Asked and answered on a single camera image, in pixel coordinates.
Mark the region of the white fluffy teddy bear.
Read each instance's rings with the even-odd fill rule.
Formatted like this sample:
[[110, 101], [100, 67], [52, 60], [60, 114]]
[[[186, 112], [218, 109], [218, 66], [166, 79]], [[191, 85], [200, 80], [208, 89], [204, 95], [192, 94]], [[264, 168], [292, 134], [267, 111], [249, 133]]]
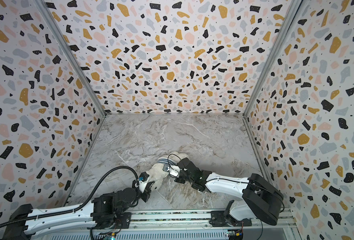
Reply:
[[[171, 152], [170, 154], [164, 156], [171, 156], [171, 155], [177, 156], [178, 158], [180, 158], [180, 160], [184, 158], [188, 158], [187, 154], [178, 153], [178, 152]], [[170, 177], [167, 172], [163, 171], [163, 167], [164, 164], [160, 164], [156, 162], [149, 170], [145, 171], [150, 175], [148, 179], [148, 183], [154, 182], [154, 185], [152, 186], [152, 191], [159, 188], [166, 177]]]

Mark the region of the blue white striped knit sweater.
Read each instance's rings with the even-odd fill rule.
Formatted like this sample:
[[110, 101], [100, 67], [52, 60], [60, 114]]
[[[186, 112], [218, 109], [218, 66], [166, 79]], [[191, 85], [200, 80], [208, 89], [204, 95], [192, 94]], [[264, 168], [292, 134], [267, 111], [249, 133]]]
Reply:
[[175, 155], [171, 156], [162, 156], [158, 158], [157, 163], [164, 164], [164, 165], [170, 165], [170, 166], [176, 166], [180, 162], [180, 158], [178, 158]]

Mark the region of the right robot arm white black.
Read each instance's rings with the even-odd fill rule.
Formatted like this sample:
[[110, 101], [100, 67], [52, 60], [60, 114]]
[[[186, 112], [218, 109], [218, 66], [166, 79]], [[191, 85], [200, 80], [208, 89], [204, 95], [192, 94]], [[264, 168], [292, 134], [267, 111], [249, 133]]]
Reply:
[[259, 174], [249, 178], [222, 176], [200, 170], [188, 158], [169, 167], [169, 173], [177, 183], [189, 182], [199, 192], [223, 193], [242, 201], [229, 201], [223, 212], [212, 212], [210, 224], [214, 227], [238, 227], [246, 219], [257, 218], [276, 226], [279, 214], [284, 210], [283, 194]]

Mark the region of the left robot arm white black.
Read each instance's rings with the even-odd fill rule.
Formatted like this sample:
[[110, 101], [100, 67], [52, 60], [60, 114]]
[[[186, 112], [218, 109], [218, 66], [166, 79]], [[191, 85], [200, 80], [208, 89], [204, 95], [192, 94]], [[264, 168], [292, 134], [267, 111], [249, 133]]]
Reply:
[[29, 240], [39, 232], [87, 227], [107, 229], [109, 227], [127, 228], [131, 214], [125, 211], [131, 207], [132, 200], [142, 199], [147, 202], [152, 192], [154, 181], [144, 183], [140, 181], [140, 195], [137, 196], [134, 188], [103, 194], [88, 201], [80, 210], [75, 206], [54, 210], [34, 209], [31, 204], [17, 208], [10, 217], [10, 222], [3, 234], [3, 240]]

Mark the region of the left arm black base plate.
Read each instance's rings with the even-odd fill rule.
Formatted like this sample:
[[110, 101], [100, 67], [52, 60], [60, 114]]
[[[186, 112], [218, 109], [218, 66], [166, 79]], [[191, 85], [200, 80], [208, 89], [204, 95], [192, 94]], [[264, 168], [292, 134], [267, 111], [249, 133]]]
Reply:
[[96, 223], [95, 229], [108, 229], [116, 227], [116, 229], [128, 229], [131, 223], [132, 213], [113, 213], [109, 215], [91, 214], [93, 221]]

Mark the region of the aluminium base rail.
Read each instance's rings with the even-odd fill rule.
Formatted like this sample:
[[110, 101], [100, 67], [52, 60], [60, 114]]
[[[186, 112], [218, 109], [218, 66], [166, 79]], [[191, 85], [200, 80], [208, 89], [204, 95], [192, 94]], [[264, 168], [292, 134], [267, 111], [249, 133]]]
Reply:
[[[241, 228], [296, 228], [293, 217], [289, 211], [284, 211], [278, 218], [276, 225], [272, 226], [261, 222], [257, 217], [249, 221], [243, 220], [241, 227], [213, 227], [209, 224], [210, 212], [219, 210], [157, 210], [157, 211], [130, 211], [132, 213], [131, 223], [128, 229], [120, 230], [211, 230], [211, 229], [236, 229]], [[85, 230], [96, 226], [90, 218], [87, 219], [82, 214], [76, 214], [76, 220], [65, 220], [60, 217], [58, 220], [40, 220], [37, 225], [31, 228], [35, 235], [56, 233], [65, 230]], [[119, 230], [116, 227], [100, 229], [104, 231]]]

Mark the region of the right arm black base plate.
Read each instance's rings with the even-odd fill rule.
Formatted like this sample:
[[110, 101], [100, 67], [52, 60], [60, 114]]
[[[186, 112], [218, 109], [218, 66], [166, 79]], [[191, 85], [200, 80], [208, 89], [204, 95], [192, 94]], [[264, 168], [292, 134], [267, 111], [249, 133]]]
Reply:
[[213, 227], [241, 227], [243, 220], [249, 221], [255, 215], [242, 201], [230, 201], [224, 211], [210, 212], [209, 224]]

